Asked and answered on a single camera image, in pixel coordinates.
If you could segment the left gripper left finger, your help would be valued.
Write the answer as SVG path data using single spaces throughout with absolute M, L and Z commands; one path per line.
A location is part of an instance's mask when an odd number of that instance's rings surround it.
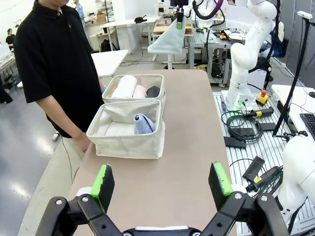
M 95 236 L 121 236 L 107 215 L 115 181 L 110 165 L 102 165 L 89 193 L 71 201 L 53 197 L 47 204 L 37 236 L 72 236 L 79 225 L 88 225 Z

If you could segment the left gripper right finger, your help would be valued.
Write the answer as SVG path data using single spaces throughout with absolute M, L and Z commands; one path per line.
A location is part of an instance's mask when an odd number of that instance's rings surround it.
M 244 222 L 253 236 L 286 236 L 288 229 L 277 202 L 269 193 L 251 197 L 233 191 L 220 162 L 211 164 L 209 186 L 217 208 L 202 236 L 227 236 L 236 222 Z

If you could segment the person's right hand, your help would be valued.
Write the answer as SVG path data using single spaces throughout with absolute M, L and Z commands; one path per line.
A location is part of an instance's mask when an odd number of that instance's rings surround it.
M 87 151 L 91 141 L 87 137 L 86 133 L 81 131 L 78 134 L 74 135 L 72 138 L 82 152 Z

